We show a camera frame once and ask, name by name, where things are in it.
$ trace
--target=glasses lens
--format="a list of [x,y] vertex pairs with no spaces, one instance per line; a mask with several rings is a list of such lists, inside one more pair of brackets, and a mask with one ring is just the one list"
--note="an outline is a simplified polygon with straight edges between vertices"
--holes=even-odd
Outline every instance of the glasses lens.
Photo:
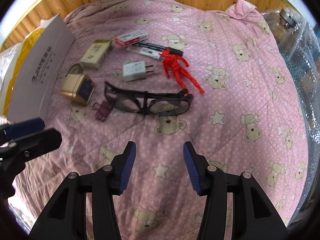
[[153,114],[158,115],[178,115],[183,114],[189,109],[190,104],[187,101],[159,101],[150,107]]
[[116,101],[117,95],[111,92],[105,93],[106,99],[109,101],[109,103],[113,104]]
[[116,107],[120,110],[130,111],[130,112],[137,112],[139,111],[139,107],[130,99],[125,97],[117,98],[116,100]]

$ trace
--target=black glasses frame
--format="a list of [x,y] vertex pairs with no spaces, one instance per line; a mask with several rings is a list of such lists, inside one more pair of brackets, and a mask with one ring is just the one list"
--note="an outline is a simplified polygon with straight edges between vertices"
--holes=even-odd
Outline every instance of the black glasses frame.
[[[116,95],[115,98],[112,98],[108,96],[108,94],[114,94]],[[105,88],[104,88],[104,94],[105,98],[117,109],[124,111],[124,112],[130,112],[130,113],[137,113],[137,114],[154,114],[154,115],[164,115],[164,116],[170,116],[170,115],[177,115],[177,114],[170,114],[169,111],[166,111],[167,114],[160,114],[160,113],[154,113],[150,109],[151,107],[160,102],[160,101],[168,101],[172,103],[173,105],[177,105],[181,101],[188,103],[188,107],[183,112],[185,113],[188,111],[188,109],[191,106],[191,102],[193,101],[193,95],[188,94],[187,89],[183,89],[178,93],[148,93],[148,91],[135,91],[135,90],[124,90],[117,88],[110,84],[108,81],[105,81]],[[138,110],[133,110],[128,106],[125,106],[123,104],[118,104],[120,101],[119,99],[125,98],[131,100],[137,107]],[[143,106],[141,106],[141,103],[137,100],[137,98],[143,98]],[[153,99],[149,105],[148,105],[148,99]]]

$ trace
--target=gold box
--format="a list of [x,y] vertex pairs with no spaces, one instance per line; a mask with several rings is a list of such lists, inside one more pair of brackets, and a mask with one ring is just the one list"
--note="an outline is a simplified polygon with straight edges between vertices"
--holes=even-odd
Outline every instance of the gold box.
[[95,84],[86,74],[68,74],[60,94],[72,102],[87,105],[95,89]]

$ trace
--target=red action figure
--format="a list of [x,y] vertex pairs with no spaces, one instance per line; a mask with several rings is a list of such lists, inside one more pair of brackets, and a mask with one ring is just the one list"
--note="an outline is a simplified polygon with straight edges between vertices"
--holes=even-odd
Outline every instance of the red action figure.
[[186,85],[182,82],[181,80],[181,74],[187,77],[196,88],[200,91],[201,94],[204,93],[204,90],[200,87],[199,83],[189,74],[187,70],[185,70],[179,63],[178,59],[181,60],[186,67],[189,66],[189,63],[181,56],[178,55],[171,55],[169,54],[169,49],[165,49],[164,51],[160,52],[160,56],[164,57],[164,60],[162,61],[163,67],[164,67],[164,72],[167,77],[170,77],[168,68],[172,69],[172,72],[174,74],[174,77],[176,78],[176,81],[178,84],[183,88],[187,89]]

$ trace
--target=red label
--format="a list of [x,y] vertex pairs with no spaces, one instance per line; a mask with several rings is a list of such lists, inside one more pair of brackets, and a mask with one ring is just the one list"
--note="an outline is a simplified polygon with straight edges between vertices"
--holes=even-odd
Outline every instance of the red label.
[[119,40],[118,38],[115,38],[115,42],[116,42],[116,44],[118,44],[120,46],[124,45],[123,41]]
[[133,40],[131,40],[131,41],[126,41],[125,44],[124,44],[124,46],[126,47],[126,46],[131,45],[131,44],[134,44],[134,43],[136,43],[136,42],[138,42],[138,41],[140,41],[140,38],[135,38],[135,39],[133,39]]

